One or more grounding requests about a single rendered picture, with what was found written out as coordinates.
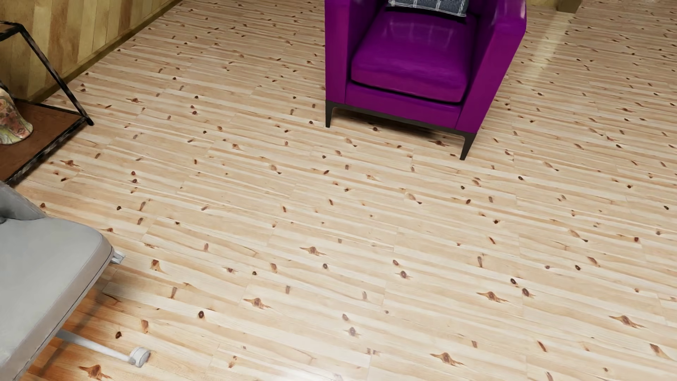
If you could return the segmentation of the grey upholstered sofa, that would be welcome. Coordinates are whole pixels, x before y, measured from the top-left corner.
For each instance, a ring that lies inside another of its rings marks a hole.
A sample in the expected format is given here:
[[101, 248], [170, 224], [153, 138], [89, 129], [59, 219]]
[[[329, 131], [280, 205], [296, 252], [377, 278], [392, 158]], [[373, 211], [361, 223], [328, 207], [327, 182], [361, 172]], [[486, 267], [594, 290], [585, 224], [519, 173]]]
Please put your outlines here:
[[142, 367], [148, 349], [126, 355], [62, 328], [124, 258], [96, 229], [49, 217], [0, 180], [0, 381], [18, 381], [53, 337]]

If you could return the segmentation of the grey plaid cushion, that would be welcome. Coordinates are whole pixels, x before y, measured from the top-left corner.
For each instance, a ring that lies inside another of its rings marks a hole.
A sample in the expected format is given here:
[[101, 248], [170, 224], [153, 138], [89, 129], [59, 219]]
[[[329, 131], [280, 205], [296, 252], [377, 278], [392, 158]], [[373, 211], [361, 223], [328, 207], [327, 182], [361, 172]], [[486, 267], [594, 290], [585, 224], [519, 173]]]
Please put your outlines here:
[[387, 0], [387, 5], [466, 17], [469, 0]]

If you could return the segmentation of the floral ceramic vase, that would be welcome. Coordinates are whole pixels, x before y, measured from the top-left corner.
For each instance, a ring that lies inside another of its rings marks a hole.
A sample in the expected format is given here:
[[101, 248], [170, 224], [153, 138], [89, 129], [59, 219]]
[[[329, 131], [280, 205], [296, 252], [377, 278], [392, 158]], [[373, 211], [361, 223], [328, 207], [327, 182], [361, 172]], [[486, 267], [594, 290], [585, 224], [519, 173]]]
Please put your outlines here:
[[11, 95], [0, 87], [0, 145], [12, 145], [27, 139], [33, 126], [21, 116]]

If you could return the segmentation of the black frame wooden side table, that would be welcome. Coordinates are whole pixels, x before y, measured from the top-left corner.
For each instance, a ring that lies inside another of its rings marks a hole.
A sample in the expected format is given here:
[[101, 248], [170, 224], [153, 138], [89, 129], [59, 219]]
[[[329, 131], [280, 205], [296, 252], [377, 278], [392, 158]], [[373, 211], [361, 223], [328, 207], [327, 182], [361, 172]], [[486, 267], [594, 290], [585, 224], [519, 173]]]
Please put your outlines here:
[[22, 128], [21, 139], [6, 144], [2, 143], [2, 139], [16, 136], [16, 129], [0, 128], [0, 180], [7, 184], [20, 182], [26, 173], [57, 150], [84, 124], [95, 124], [28, 30], [20, 23], [0, 21], [0, 41], [17, 34], [26, 41], [75, 110], [17, 98], [0, 80], [0, 103], [13, 106], [13, 110], [2, 113], [2, 116]]

